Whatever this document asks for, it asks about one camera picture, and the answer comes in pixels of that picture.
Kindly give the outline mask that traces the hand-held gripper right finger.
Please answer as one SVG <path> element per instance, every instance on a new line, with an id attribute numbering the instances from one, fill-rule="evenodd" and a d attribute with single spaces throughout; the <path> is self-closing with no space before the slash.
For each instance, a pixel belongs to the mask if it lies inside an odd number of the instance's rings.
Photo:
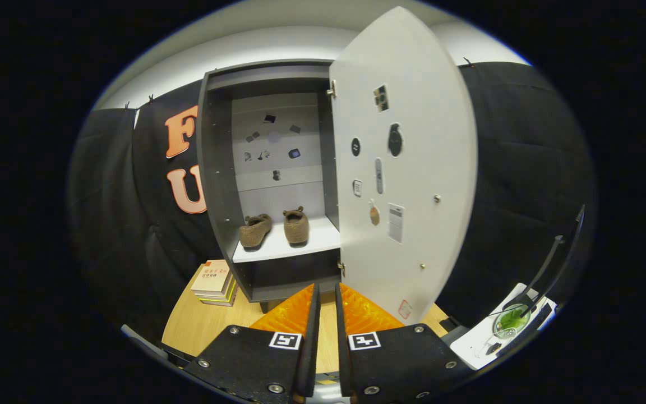
<path id="1" fill-rule="evenodd" d="M 475 371 L 426 324 L 349 333 L 343 284 L 335 289 L 339 384 L 351 403 L 441 403 Z"/>

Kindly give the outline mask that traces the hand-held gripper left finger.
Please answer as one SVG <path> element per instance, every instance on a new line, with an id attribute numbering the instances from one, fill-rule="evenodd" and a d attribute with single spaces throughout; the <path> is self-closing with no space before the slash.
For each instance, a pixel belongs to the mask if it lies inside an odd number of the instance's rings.
<path id="1" fill-rule="evenodd" d="M 315 390 L 320 310 L 313 283 L 249 327 L 228 325 L 183 370 L 235 402 L 305 402 Z"/>

